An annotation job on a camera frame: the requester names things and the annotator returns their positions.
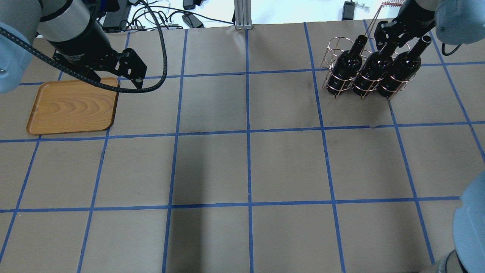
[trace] wooden tray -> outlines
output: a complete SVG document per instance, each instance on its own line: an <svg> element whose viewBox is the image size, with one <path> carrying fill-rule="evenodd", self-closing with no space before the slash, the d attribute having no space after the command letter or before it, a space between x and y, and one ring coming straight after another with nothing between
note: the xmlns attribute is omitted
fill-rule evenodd
<svg viewBox="0 0 485 273"><path fill-rule="evenodd" d="M101 82L118 86L115 78ZM47 82L39 87L27 123L30 135L104 131L114 121L118 93L79 80Z"/></svg>

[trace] metal post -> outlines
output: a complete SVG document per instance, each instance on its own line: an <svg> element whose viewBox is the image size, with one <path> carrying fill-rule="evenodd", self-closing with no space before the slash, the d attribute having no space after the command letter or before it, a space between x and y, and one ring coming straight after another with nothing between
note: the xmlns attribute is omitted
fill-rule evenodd
<svg viewBox="0 0 485 273"><path fill-rule="evenodd" d="M251 0L234 0L236 30L253 29L251 20Z"/></svg>

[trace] wire bottle holder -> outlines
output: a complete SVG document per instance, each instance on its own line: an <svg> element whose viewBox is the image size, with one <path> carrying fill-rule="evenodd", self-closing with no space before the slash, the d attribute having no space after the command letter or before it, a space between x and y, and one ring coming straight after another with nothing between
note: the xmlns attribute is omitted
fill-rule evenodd
<svg viewBox="0 0 485 273"><path fill-rule="evenodd" d="M377 10L377 13L375 14L374 18L372 19L372 22L370 23L369 27L367 28L366 36L369 36L370 33L372 32L372 28L374 28L374 25L377 21L377 17L378 17L378 15L379 15L379 13L380 13L380 11L383 7L400 7L400 6L403 5L403 3L404 3L404 0L389 0L389 1L383 2L381 4L381 6L379 7L379 9ZM373 39L371 37L368 37L368 39L370 40L370 42L372 42L372 40L375 41L375 39ZM325 55L323 56L322 63L320 64L320 68L327 68L328 69L328 73L327 73L327 76L325 77L322 88L325 89L326 87L329 87L330 89L334 90L336 92L335 98L338 98L338 96L342 92L349 90L349 89L352 89L353 87L356 87L357 89L359 89L360 91L362 91L364 93L364 95L360 97L360 99L363 100L370 92L374 92L375 90L377 90L377 88L379 87L379 82L384 79L384 77L383 77L383 78L380 78L380 79L377 79L377 80L370 80L367 77L361 75L360 70L359 70L359 72L357 72L357 75L355 77L349 78L349 79L341 79L333 73L333 68L334 68L335 62L337 61L337 58L340 56L340 54L342 54L345 51L343 48L351 48L353 44L354 44L354 42L347 37L339 36L339 37L332 38L328 42L327 49L325 50ZM411 50L411 48L409 47L409 45L407 43L406 43L406 46L407 46L408 50ZM366 61L367 58L371 54L372 54L372 52L370 52L367 49L364 49L362 51L362 53L360 54L360 56L362 57L363 61ZM397 55L398 54L396 52L394 52L394 54L392 55L392 59L394 60ZM332 86L326 86L329 76L333 76L336 79L343 81L342 88L337 90L337 89L333 88ZM372 82L371 85L369 86L369 88L363 90L363 89L355 86L354 81L357 77L362 77L365 80ZM400 84L399 84L399 88L397 88L396 90L387 90L386 88L384 88L382 86L382 88L384 90L392 93L392 95L389 96L388 99L393 97L397 92L404 90L406 88L407 83L412 81L414 79L414 77L415 77L415 75L413 75L413 77L411 79L407 80L407 81L400 81L400 80L397 80L396 78L394 78L393 76L390 76L390 78L393 81L399 82Z"/></svg>
<svg viewBox="0 0 485 273"><path fill-rule="evenodd" d="M383 78L380 78L380 79L377 79L377 80L370 80L370 79L368 79L367 77L365 77L365 76L361 75L360 71L357 73L357 75L356 75L356 76L354 76L354 77L352 77L352 78L349 78L349 79L341 79L341 78L339 78L338 76L336 76L336 75L333 73L333 68L334 68L334 66L335 66L335 62L337 61L337 58L340 56L340 54L341 54L342 52L344 52L344 51L345 51L343 48L344 48L344 47L345 47L345 48L350 48L350 47L353 45L353 43L354 43L354 42L353 42L351 39L347 38L347 37L341 37L341 36L340 36L340 37L335 37L335 38L332 38L332 39L331 39L331 40L328 42L328 46L327 46L327 49L326 49L326 51L325 51L325 55L323 56L323 60L322 60L322 62L321 62L321 64L320 64L320 68L327 68L327 69L328 69L328 73L327 73L327 76L325 77L325 80L324 80L324 82L323 82L322 88L323 88L323 89L325 89L325 88L327 88L327 87L328 87L328 88L330 88L330 89L334 90L334 91L336 92L335 98L338 98L338 96L339 96L339 95L340 95L342 92L344 92L344 91L346 91L346 90L349 90L349 89L352 89L353 87L356 87L357 89L361 90L361 91L364 93L364 95L360 97L360 98L363 100L363 99L364 99L364 98L365 98L365 97L366 97L366 96L367 96L367 95L368 95L370 92L374 92L375 90L377 90L377 88L379 87L379 82L380 82L381 80L383 80ZM368 58L368 57L369 57L371 54L372 54L372 52L370 52L370 51L369 51L369 50L367 50L367 49L364 49L364 50L362 51L362 53L360 54L360 56L362 57L362 60L363 60L363 61L366 61L366 60L367 60L367 58ZM395 57L396 57L397 55L398 55L398 54L395 52L395 53L392 55L392 59L395 59ZM330 76L333 76L333 77L335 77L336 79L343 81L343 86L342 86L342 88L341 88L341 89L338 89L338 90L337 90L337 89L333 88L332 86L327 86L327 85L326 85L326 84L327 84L327 81L328 81L328 78L329 78ZM354 85L354 81L355 81L355 79L356 79L357 77L362 77L362 78L364 78L365 80L367 80L367 81L371 82L371 85L369 86L369 88L367 88L367 89L363 90L363 89L361 89L361 88L359 88L359 87L355 86L355 85ZM404 90L404 89L406 88L406 84L407 84L408 82L410 82L410 81L412 81L412 80L414 79L414 76L413 76L411 79L409 79L409 80L407 80L407 81L400 81L400 80L395 79L395 78L394 78L394 77L392 77L392 76L390 76L390 77L391 77L391 79L392 79L393 81L399 82L400 84L399 84L399 88L398 88L397 90L395 90L395 91L393 91L393 90L387 90L387 89L385 89L385 88L384 88L385 90L387 90L387 91L389 91L389 92L391 92L391 93L392 93L392 95L391 95L391 96L389 96L389 98L391 98L392 96L394 96L394 95L395 95L397 92Z"/></svg>

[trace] black wire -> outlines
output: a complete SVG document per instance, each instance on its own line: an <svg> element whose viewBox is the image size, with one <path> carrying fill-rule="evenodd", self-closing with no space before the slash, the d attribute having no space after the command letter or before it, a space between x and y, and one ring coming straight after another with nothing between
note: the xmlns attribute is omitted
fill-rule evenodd
<svg viewBox="0 0 485 273"><path fill-rule="evenodd" d="M182 26L167 26L168 28L175 28L175 29L183 29ZM140 31L151 31L151 30L154 30L156 29L157 27L153 27L153 28L146 28L146 29L140 29L140 30L134 30L134 32L140 32Z"/></svg>
<svg viewBox="0 0 485 273"><path fill-rule="evenodd" d="M42 61L48 63L49 65L61 70L62 72L65 72L65 73L85 82L85 83L94 85L94 86L99 87L99 88L103 88L103 89L114 91L114 92L120 92L120 93L147 93L147 92L151 92L153 90L158 89L163 84L163 82L165 82L165 79L167 77L167 54L166 54L166 50L165 50L165 41L163 39L162 27L158 23L158 20L155 17L155 13L152 11L150 6L145 2L145 0L141 0L141 2L150 11L150 14L152 15L153 19L155 20L155 23L157 25L157 30L158 30L158 33L159 33L159 36L160 36L160 45L162 46L162 56L163 56L163 74L162 74L162 77L160 78L160 80L155 85L153 85L151 87L147 87L147 88L141 88L141 89L121 88L121 87L115 87L115 86L99 83L95 80L92 80L92 79L90 79L90 78L88 78L88 77L86 77L82 74L79 74L79 73L65 67L64 65L61 65L60 63L52 60L51 58L49 58L48 56L46 56L45 54L43 54L42 52L40 52L39 50L37 50L36 48L31 46L30 44L24 42L19 37L13 35L12 33L10 33L8 30L4 29L3 27L0 27L0 34L2 36L4 36L5 38L9 39L10 41L16 43L21 48L27 50L28 52L30 52L35 57L41 59Z"/></svg>
<svg viewBox="0 0 485 273"><path fill-rule="evenodd" d="M135 21L135 27L136 27L137 29L140 29L140 28L142 28L142 27L143 27L143 25L142 25L142 23L141 23L140 21L136 20L136 21Z"/></svg>
<svg viewBox="0 0 485 273"><path fill-rule="evenodd" d="M217 21L217 22L221 22L221 23L226 23L226 24L231 24L231 25L234 25L233 22L227 22L227 21L223 21L223 20L219 20L219 19L213 19L213 18L209 18L209 17L206 17L204 15L201 15L201 14L198 14L198 13L195 13L195 12L190 12L190 11L186 11L186 10L181 10L181 9L176 9L176 8L171 8L171 7L165 7L165 6L150 6L152 8L164 8L164 9L171 9L171 10L176 10L176 11L179 11L179 12L183 12L185 14L193 14L193 15L198 15L200 17L203 17L205 19L208 19L208 20L211 20L211 21Z"/></svg>
<svg viewBox="0 0 485 273"><path fill-rule="evenodd" d="M165 14L165 12L163 11L158 11L158 14L160 14L160 12L163 14L163 16L165 16L165 22L168 22L168 18L167 18L167 14Z"/></svg>
<svg viewBox="0 0 485 273"><path fill-rule="evenodd" d="M450 56L451 54L455 53L455 52L458 50L458 48L460 48L460 47L461 47L461 44L460 44L460 45L457 45L457 46L455 47L455 49L454 49L454 50L452 50L450 53L446 53L446 52L445 52L445 46L446 46L446 44L445 44L445 43L442 43L442 44L441 44L441 54L443 54L444 56Z"/></svg>
<svg viewBox="0 0 485 273"><path fill-rule="evenodd" d="M138 16L138 17L135 19L135 21L132 21L131 23L129 23L129 24L128 24L128 26L131 26L133 23L135 23L135 26L137 26L137 25L136 25L136 22L138 22L138 23L140 23L140 25L142 25L142 23L141 23L141 22L138 20L138 18L140 18L141 16L144 16L144 17L145 17L145 19L146 19L146 20L147 20L149 23L151 23L151 24L154 24L154 25L155 25L155 23L154 23L154 22L152 22L152 21L148 20L148 18L146 18L146 14L147 14L147 13L150 13L150 12L145 12L145 13L140 14L140 15L139 15L139 16ZM168 26L167 26L167 24L165 23L165 19L163 18L163 16L162 16L160 13L158 13L158 12L155 12L155 14L158 14L158 16L160 16L160 20L162 21L162 24L163 24L163 25L164 25L164 26L165 26L167 29L169 29L169 28L168 28Z"/></svg>
<svg viewBox="0 0 485 273"><path fill-rule="evenodd" d="M153 1L152 3L148 3L148 5L152 5L152 4L155 4L157 1ZM135 11L135 13L133 14L133 17L131 18L131 20L133 21L133 18L135 18L135 15L137 12L141 11L142 9L146 9L146 7L144 6L143 8L139 8Z"/></svg>
<svg viewBox="0 0 485 273"><path fill-rule="evenodd" d="M168 19L170 20L170 23L172 22L172 16L174 14L177 14L177 13L183 13L183 14L189 14L189 12L185 12L185 11L180 11L180 10L177 10L177 11L174 11L172 12L169 16L168 16Z"/></svg>
<svg viewBox="0 0 485 273"><path fill-rule="evenodd" d="M123 22L126 22L126 23L128 23L128 25L129 25L128 20L121 20L120 24L118 25L118 27L119 27L120 29L122 29L121 24L122 24Z"/></svg>

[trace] bottle neck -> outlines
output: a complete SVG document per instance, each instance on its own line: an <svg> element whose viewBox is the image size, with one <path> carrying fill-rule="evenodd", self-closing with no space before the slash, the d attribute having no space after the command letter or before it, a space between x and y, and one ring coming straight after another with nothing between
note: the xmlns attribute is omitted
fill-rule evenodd
<svg viewBox="0 0 485 273"><path fill-rule="evenodd" d="M425 35L419 39L416 45L411 49L408 54L408 57L412 60L418 59L421 54L423 54L424 50L431 44L431 37Z"/></svg>
<svg viewBox="0 0 485 273"><path fill-rule="evenodd" d="M396 48L399 46L399 39L394 39L386 43L386 45L381 49L379 52L379 57L381 59L389 58L391 57L394 52L396 51Z"/></svg>
<svg viewBox="0 0 485 273"><path fill-rule="evenodd" d="M349 57L357 58L358 56L360 56L366 43L367 43L367 37L364 35L359 35L359 37L357 37L352 48L349 50Z"/></svg>

